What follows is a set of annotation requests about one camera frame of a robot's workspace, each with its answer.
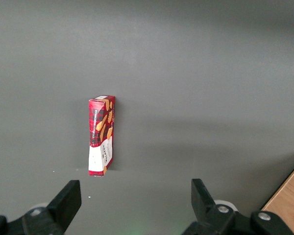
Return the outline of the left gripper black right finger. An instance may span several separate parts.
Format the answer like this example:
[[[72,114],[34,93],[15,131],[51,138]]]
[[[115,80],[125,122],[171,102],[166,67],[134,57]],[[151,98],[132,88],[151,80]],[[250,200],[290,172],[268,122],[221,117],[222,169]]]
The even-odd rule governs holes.
[[[191,181],[191,203],[196,216],[184,235],[290,235],[291,229],[275,213],[254,211],[246,217],[216,203],[201,179]]]

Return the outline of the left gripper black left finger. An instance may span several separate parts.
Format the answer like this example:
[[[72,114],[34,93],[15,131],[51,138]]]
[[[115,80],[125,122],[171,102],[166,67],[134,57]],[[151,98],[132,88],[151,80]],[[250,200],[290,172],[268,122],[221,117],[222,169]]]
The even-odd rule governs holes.
[[[46,206],[33,207],[11,222],[0,215],[0,235],[63,235],[80,207],[80,181],[70,180]]]

